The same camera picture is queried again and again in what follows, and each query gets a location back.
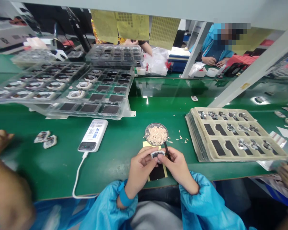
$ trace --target yellow paper sheet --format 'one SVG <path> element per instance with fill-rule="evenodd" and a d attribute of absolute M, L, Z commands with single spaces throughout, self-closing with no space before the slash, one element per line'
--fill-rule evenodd
<path fill-rule="evenodd" d="M 98 38 L 102 41 L 117 44 L 117 25 L 115 12 L 91 10 L 92 19 Z"/>
<path fill-rule="evenodd" d="M 247 34 L 240 35 L 236 45 L 232 46 L 232 51 L 238 55 L 243 55 L 247 50 L 254 51 L 272 32 L 271 29 L 255 27 L 247 29 Z"/>
<path fill-rule="evenodd" d="M 149 44 L 172 50 L 180 19 L 153 16 Z"/>
<path fill-rule="evenodd" d="M 120 37 L 133 40 L 149 40 L 149 16 L 115 12 Z"/>

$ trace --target charging cable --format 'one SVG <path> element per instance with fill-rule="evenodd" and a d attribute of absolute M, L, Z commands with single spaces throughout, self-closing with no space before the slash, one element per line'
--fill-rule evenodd
<path fill-rule="evenodd" d="M 77 170 L 76 181 L 75 181 L 75 185 L 74 185 L 74 189 L 73 189 L 73 198 L 75 198 L 75 199 L 91 199 L 91 198 L 95 198 L 98 196 L 98 194 L 95 196 L 76 196 L 75 195 L 75 190 L 76 190 L 77 182 L 78 182 L 78 178 L 79 178 L 79 171 L 80 171 L 82 163 L 84 162 L 84 159 L 87 157 L 88 154 L 89 154 L 89 152 L 84 152 L 84 154 L 82 156 L 82 161 L 81 161 L 81 163 L 78 167 L 78 170 Z"/>

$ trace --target factory workstation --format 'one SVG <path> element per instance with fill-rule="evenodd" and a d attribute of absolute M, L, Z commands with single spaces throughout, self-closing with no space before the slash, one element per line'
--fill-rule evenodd
<path fill-rule="evenodd" d="M 288 230 L 288 0 L 0 0 L 0 230 L 162 228 Z"/>

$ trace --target white power bank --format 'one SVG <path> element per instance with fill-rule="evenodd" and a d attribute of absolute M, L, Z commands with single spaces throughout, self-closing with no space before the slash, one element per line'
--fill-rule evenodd
<path fill-rule="evenodd" d="M 86 131 L 79 147 L 79 152 L 97 152 L 108 126 L 107 120 L 94 119 Z"/>

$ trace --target plastic tray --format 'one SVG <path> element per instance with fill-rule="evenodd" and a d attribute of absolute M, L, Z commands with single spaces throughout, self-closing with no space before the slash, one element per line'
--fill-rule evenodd
<path fill-rule="evenodd" d="M 81 76 L 87 65 L 71 62 L 39 63 L 0 84 L 0 104 L 47 104 L 56 100 Z"/>
<path fill-rule="evenodd" d="M 142 49 L 138 45 L 95 44 L 87 53 L 86 60 L 94 66 L 137 66 L 144 60 Z"/>
<path fill-rule="evenodd" d="M 28 68 L 40 62 L 53 62 L 55 55 L 50 50 L 25 50 L 11 58 L 11 61 L 20 68 Z"/>
<path fill-rule="evenodd" d="M 88 89 L 79 89 L 77 86 L 80 82 L 89 83 L 86 81 L 88 76 L 95 76 L 96 80 L 90 82 L 91 87 Z M 104 79 L 113 79 L 110 82 L 103 82 Z M 117 79 L 127 80 L 126 85 L 118 85 Z M 47 108 L 50 115 L 68 115 L 68 116 L 90 116 L 95 118 L 121 119 L 122 108 L 128 102 L 128 94 L 132 81 L 134 79 L 134 69 L 131 70 L 116 70 L 102 69 L 91 67 L 82 77 L 76 80 L 62 95 L 55 101 L 55 104 Z M 68 98 L 71 92 L 83 92 L 82 98 Z M 94 107 L 98 104 L 96 111 L 86 114 L 86 107 L 81 109 L 84 104 L 89 104 Z"/>
<path fill-rule="evenodd" d="M 238 116 L 229 116 L 232 112 Z M 201 162 L 277 160 L 288 157 L 246 110 L 195 107 L 186 120 Z"/>

